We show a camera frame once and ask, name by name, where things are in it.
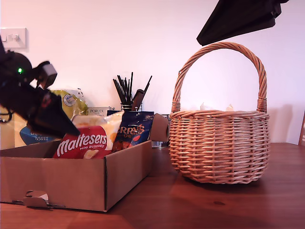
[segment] packaging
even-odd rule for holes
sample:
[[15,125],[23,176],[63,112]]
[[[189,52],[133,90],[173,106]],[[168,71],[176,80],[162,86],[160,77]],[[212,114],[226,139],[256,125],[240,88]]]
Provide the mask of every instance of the packaging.
[[87,115],[88,107],[83,100],[64,90],[54,90],[52,92],[61,96],[62,109],[69,119],[72,119],[75,115]]
[[[168,140],[168,120],[155,114],[150,140]],[[104,159],[55,159],[60,141],[1,150],[1,202],[28,207],[108,211],[152,166],[151,141]]]
[[66,134],[54,158],[104,158],[112,151],[123,114],[124,111],[107,117],[75,116],[72,122],[81,134],[78,136]]
[[[117,111],[108,111],[107,114],[110,115],[115,112]],[[153,124],[153,117],[153,112],[125,112],[112,151],[120,151],[147,141]]]
[[108,110],[114,110],[111,106],[88,107],[88,115],[107,116]]

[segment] red snack bag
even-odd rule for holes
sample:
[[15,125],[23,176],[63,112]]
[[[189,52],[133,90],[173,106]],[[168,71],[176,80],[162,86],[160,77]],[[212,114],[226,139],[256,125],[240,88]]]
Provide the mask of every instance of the red snack bag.
[[111,152],[106,150],[107,135],[101,126],[82,127],[79,131],[78,136],[63,138],[53,158],[104,158]]
[[65,135],[53,158],[104,158],[112,151],[124,111],[107,117],[77,115],[73,124],[80,135]]

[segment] cardboard box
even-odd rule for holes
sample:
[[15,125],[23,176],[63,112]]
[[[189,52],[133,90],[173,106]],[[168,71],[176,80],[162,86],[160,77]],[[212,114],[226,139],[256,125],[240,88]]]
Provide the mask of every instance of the cardboard box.
[[41,158],[59,141],[1,150],[1,202],[106,212],[149,174],[151,140],[167,139],[168,121],[156,114],[149,141],[104,159]]

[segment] wooden table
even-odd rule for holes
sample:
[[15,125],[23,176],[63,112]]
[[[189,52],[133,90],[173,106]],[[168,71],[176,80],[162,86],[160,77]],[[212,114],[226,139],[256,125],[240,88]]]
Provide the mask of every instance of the wooden table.
[[248,185],[198,184],[155,150],[152,173],[108,213],[1,204],[1,229],[305,228],[305,147],[272,144],[269,168]]

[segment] blue snack bag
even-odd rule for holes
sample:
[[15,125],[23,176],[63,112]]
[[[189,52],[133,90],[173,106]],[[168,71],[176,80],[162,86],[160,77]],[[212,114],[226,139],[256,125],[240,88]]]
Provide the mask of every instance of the blue snack bag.
[[[108,110],[107,115],[118,111]],[[122,117],[118,134],[113,143],[112,152],[146,142],[153,124],[153,112],[127,111]]]

